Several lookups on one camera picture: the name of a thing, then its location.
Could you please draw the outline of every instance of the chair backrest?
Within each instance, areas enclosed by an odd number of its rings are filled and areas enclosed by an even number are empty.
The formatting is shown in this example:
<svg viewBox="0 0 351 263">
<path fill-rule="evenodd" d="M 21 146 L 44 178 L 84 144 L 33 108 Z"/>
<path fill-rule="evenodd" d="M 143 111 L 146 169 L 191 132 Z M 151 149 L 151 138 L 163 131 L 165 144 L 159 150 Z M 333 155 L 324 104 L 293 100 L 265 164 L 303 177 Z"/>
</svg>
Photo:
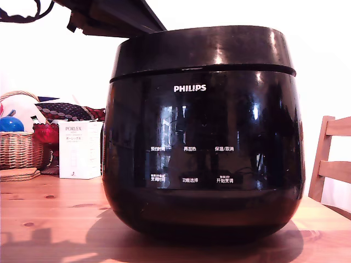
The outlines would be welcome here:
<svg viewBox="0 0 351 263">
<path fill-rule="evenodd" d="M 323 117 L 308 193 L 309 197 L 318 202 L 322 200 L 324 179 L 326 177 L 351 184 L 351 162 L 328 161 L 332 136 L 351 136 L 351 117 L 344 119 L 335 119 L 335 117 L 331 116 Z M 349 215 L 348 212 L 340 214 L 344 216 Z"/>
</svg>

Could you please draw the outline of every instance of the white object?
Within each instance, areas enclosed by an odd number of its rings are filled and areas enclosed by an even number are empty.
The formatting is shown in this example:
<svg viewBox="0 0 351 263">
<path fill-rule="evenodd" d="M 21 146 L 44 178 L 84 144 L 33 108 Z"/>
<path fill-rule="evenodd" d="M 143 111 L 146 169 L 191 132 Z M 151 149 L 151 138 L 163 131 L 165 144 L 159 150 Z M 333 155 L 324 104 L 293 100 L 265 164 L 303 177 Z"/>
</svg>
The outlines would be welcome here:
<svg viewBox="0 0 351 263">
<path fill-rule="evenodd" d="M 59 122 L 60 178 L 91 179 L 101 176 L 102 122 Z"/>
</svg>

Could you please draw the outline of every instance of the black rice cooker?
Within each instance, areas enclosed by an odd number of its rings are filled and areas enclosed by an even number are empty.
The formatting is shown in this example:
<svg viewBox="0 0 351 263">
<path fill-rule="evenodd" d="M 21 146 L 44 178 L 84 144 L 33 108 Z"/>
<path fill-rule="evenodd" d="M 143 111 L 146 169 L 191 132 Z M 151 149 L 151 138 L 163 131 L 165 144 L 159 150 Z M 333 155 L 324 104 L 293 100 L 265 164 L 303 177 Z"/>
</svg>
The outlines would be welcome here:
<svg viewBox="0 0 351 263">
<path fill-rule="evenodd" d="M 305 181 L 295 75 L 283 34 L 266 27 L 122 43 L 103 176 L 116 215 L 168 238 L 251 241 L 281 229 Z"/>
</svg>

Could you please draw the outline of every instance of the coaster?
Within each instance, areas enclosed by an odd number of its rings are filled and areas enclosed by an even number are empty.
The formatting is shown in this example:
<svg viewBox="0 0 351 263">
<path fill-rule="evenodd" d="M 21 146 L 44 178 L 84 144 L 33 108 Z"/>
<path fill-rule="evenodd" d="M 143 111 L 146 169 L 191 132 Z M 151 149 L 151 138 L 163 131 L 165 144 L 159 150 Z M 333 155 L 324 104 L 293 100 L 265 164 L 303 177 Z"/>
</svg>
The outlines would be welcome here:
<svg viewBox="0 0 351 263">
<path fill-rule="evenodd" d="M 37 168 L 0 170 L 0 181 L 26 181 L 39 175 L 40 171 Z"/>
</svg>

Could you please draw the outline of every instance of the wooden table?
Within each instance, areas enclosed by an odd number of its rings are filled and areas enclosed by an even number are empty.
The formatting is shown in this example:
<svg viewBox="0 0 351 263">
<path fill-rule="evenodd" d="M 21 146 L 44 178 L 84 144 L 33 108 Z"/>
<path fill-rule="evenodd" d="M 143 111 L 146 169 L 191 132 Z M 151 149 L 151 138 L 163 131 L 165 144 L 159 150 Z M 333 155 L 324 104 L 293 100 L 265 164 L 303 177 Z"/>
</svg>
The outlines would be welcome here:
<svg viewBox="0 0 351 263">
<path fill-rule="evenodd" d="M 351 262 L 351 221 L 304 197 L 278 233 L 242 246 L 185 246 L 125 226 L 101 178 L 2 182 L 1 262 Z"/>
</svg>

